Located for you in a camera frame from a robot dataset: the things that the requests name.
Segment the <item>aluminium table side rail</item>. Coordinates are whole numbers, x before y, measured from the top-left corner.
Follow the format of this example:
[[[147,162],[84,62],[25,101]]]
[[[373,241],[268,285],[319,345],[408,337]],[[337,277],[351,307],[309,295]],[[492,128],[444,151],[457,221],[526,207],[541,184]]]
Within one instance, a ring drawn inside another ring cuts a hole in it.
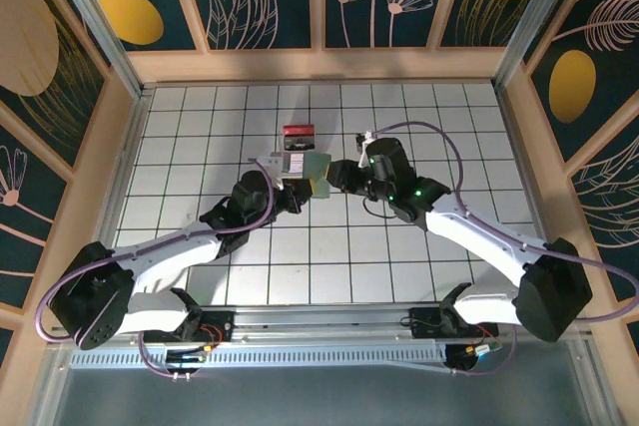
[[[532,197],[535,220],[546,237],[555,240],[561,236],[555,208],[562,179],[551,129],[526,83],[504,88],[500,100],[522,163],[526,188]]]
[[[101,211],[92,236],[92,240],[99,241],[106,247],[113,247],[116,241],[120,216],[154,92],[154,89],[144,89],[141,96],[132,104],[126,130],[115,158],[110,182],[103,197]]]

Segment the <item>grey metal platform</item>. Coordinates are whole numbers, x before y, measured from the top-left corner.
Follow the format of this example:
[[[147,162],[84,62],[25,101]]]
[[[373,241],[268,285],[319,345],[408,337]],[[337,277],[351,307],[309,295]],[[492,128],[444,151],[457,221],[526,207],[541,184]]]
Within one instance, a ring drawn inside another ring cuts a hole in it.
[[[629,426],[591,360],[521,343],[491,375],[394,366],[224,368],[174,382],[48,355],[28,426]]]

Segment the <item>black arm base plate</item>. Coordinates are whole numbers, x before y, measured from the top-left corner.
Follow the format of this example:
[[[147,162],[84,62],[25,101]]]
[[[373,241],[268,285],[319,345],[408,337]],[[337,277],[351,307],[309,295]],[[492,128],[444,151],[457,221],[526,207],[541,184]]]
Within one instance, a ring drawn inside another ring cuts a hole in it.
[[[232,311],[204,311],[196,340],[220,344],[230,342],[235,329],[235,314]]]
[[[414,307],[400,320],[415,339],[484,339],[497,337],[495,323],[470,324],[461,319],[452,309],[439,307]]]

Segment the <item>white card with pink lines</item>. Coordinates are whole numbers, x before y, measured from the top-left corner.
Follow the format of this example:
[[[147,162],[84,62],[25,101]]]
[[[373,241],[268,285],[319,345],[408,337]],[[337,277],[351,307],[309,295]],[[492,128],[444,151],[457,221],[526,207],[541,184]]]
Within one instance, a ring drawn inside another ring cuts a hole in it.
[[[302,179],[305,169],[305,152],[284,152],[283,177]]]

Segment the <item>aluminium corner post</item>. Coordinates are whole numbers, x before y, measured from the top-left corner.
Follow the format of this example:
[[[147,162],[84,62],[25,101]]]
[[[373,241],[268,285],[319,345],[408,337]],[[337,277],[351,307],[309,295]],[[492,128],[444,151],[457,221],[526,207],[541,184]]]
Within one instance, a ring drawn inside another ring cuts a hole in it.
[[[84,16],[89,29],[129,93],[138,100],[142,96],[143,83],[98,0],[73,0],[73,4]]]
[[[493,78],[494,91],[498,97],[503,95],[525,52],[550,15],[556,2],[557,0],[530,0],[528,2]]]

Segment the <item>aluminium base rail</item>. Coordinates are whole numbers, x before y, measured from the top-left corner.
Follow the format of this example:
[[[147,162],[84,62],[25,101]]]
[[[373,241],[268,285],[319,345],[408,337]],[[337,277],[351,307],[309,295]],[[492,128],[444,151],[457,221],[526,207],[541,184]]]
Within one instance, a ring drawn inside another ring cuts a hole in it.
[[[82,350],[97,348],[118,334],[141,332],[151,342],[195,342],[196,330],[204,311],[232,311],[235,329],[256,327],[262,329],[338,326],[364,328],[382,324],[400,324],[414,307],[452,309],[470,324],[495,323],[497,326],[521,326],[533,336],[555,342],[573,322],[580,319],[574,312],[559,309],[534,312],[523,309],[517,316],[516,301],[507,297],[490,296],[427,302],[410,306],[317,306],[310,308],[283,307],[266,309],[203,307],[171,293],[166,300],[142,295],[136,304],[126,304],[112,298],[102,306],[91,306],[77,301],[54,301],[51,311],[69,333],[70,339]]]

